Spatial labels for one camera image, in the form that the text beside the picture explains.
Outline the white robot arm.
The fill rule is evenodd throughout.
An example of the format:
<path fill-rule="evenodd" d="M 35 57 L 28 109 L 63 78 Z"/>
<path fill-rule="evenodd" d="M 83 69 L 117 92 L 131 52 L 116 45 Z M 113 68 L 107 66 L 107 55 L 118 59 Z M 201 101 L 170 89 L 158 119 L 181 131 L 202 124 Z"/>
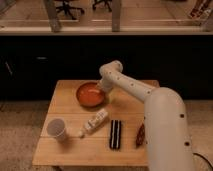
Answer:
<path fill-rule="evenodd" d="M 115 60 L 100 67 L 99 87 L 114 85 L 144 103 L 145 139 L 150 171 L 196 171 L 185 104 L 171 88 L 154 87 L 122 73 Z"/>

